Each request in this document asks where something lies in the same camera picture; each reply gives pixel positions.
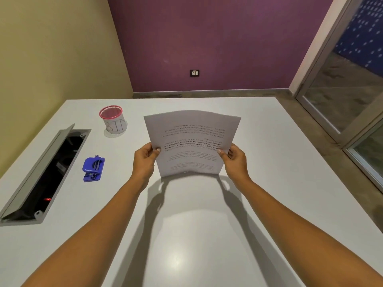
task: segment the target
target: blue hole punch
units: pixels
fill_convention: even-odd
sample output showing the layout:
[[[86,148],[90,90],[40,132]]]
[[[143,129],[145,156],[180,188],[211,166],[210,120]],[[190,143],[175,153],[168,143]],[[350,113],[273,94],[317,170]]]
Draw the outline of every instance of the blue hole punch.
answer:
[[[98,157],[98,155],[85,159],[82,167],[85,172],[84,182],[100,180],[104,163],[105,158]]]

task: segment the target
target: metal flap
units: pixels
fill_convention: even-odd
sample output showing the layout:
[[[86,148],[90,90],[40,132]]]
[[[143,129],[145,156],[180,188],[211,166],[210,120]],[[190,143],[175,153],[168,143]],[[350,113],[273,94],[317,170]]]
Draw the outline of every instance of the metal flap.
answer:
[[[20,184],[20,186],[15,192],[16,195],[14,196],[11,203],[9,203],[9,205],[7,206],[7,208],[5,209],[1,217],[5,217],[22,207],[29,193],[35,187],[37,181],[39,180],[41,175],[44,173],[45,169],[47,168],[49,163],[52,161],[57,151],[60,149],[61,145],[64,143],[64,140],[67,138],[67,136],[69,135],[69,132],[73,129],[73,127],[74,127],[74,124],[65,130],[60,130],[57,133],[57,135],[52,140],[50,145],[47,147],[45,152],[41,155],[39,160],[36,162],[36,164],[33,166],[31,171],[28,173],[24,181]]]

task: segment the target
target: red rim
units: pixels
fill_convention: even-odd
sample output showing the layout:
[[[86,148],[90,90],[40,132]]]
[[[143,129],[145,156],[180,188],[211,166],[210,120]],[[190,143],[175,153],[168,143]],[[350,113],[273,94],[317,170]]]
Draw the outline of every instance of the red rim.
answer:
[[[121,112],[120,112],[118,115],[116,115],[116,116],[114,116],[114,117],[111,117],[111,118],[105,118],[105,117],[103,117],[103,116],[101,115],[101,113],[102,113],[103,111],[105,111],[105,110],[111,108],[111,107],[116,107],[116,108],[120,109]],[[120,107],[120,106],[115,106],[115,105],[113,105],[113,106],[107,106],[107,107],[102,108],[102,109],[100,110],[100,112],[98,113],[98,115],[99,115],[102,119],[104,119],[104,120],[112,120],[112,119],[118,118],[119,116],[122,115],[122,107]]]

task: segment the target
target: forearm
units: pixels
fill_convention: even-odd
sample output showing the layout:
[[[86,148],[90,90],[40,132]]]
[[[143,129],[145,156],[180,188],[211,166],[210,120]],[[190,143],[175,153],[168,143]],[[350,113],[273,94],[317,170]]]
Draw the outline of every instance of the forearm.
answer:
[[[308,287],[382,286],[382,277],[367,263],[254,182],[236,186]]]
[[[142,182],[130,179],[110,202],[57,249],[23,284],[100,286],[132,216]]]

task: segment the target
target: paper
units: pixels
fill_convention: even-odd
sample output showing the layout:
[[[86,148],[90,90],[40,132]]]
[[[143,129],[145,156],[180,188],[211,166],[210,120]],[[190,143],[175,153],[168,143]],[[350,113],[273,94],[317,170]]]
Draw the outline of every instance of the paper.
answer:
[[[217,153],[229,151],[240,117],[200,110],[180,110],[145,116],[153,149],[161,148],[157,165],[161,177],[182,172],[220,173]]]

